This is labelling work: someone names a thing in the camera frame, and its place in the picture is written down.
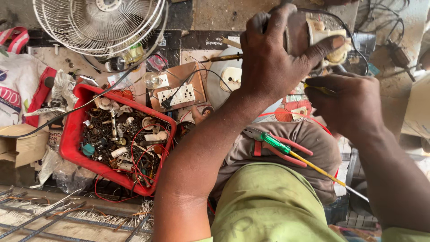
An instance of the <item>person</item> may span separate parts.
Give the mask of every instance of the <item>person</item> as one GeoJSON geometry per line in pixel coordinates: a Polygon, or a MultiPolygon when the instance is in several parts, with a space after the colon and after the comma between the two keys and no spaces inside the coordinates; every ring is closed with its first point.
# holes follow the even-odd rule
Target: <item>person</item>
{"type": "MultiPolygon", "coordinates": [[[[258,13],[247,22],[240,37],[241,88],[198,124],[163,164],[154,200],[153,241],[344,241],[326,224],[320,200],[324,191],[318,195],[316,186],[290,168],[293,165],[262,162],[264,156],[228,178],[209,226],[208,196],[226,156],[244,147],[236,146],[241,131],[345,43],[343,37],[332,36],[299,57],[289,56],[283,48],[283,33],[288,16],[295,11],[294,5],[282,4],[271,16],[258,13]]],[[[330,129],[358,148],[370,206],[383,230],[382,241],[430,241],[430,182],[384,126],[378,80],[346,73],[310,78],[306,83],[337,93],[328,96],[315,88],[305,90],[330,129]]],[[[296,136],[299,144],[322,130],[310,123],[294,129],[286,136],[296,136]],[[309,127],[316,128],[303,131],[309,127]],[[300,132],[306,135],[297,137],[300,132]]],[[[323,139],[316,136],[307,141],[312,146],[305,145],[321,163],[330,163],[332,157],[325,155],[332,155],[329,148],[336,144],[326,135],[319,134],[323,139]]]]}

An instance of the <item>plastic bag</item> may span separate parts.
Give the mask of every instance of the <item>plastic bag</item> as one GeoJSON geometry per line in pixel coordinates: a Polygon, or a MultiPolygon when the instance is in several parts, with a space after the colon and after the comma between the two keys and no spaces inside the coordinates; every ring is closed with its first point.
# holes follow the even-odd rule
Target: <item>plastic bag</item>
{"type": "Polygon", "coordinates": [[[72,194],[77,190],[84,190],[91,184],[95,173],[70,161],[64,160],[57,156],[54,161],[55,168],[52,172],[52,178],[57,181],[57,186],[66,194],[72,194]]]}

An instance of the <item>fan part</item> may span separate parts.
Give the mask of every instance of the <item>fan part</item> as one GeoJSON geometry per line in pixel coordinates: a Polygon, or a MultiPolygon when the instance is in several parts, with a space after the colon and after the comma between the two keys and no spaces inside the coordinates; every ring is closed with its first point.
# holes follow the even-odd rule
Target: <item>fan part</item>
{"type": "Polygon", "coordinates": [[[88,56],[120,56],[148,38],[166,0],[33,0],[43,29],[88,56]]]}

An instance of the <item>wire mesh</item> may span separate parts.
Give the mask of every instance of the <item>wire mesh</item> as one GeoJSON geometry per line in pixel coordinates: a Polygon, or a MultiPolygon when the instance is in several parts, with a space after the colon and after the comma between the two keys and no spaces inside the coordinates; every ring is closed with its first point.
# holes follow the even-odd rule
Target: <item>wire mesh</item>
{"type": "Polygon", "coordinates": [[[89,56],[113,56],[145,40],[161,20],[165,0],[33,0],[43,29],[67,48],[89,56]]]}

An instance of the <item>pliers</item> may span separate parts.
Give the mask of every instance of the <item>pliers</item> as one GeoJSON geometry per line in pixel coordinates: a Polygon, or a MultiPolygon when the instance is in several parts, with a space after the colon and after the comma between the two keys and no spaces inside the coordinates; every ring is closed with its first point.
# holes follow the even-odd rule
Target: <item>pliers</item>
{"type": "Polygon", "coordinates": [[[243,132],[250,138],[255,139],[254,156],[261,156],[261,149],[266,148],[286,161],[289,161],[301,167],[307,167],[306,163],[288,156],[287,154],[290,153],[291,148],[282,143],[292,146],[307,155],[313,155],[312,151],[308,150],[307,148],[304,148],[296,142],[278,136],[274,136],[270,132],[263,133],[251,127],[246,127],[243,132]]]}

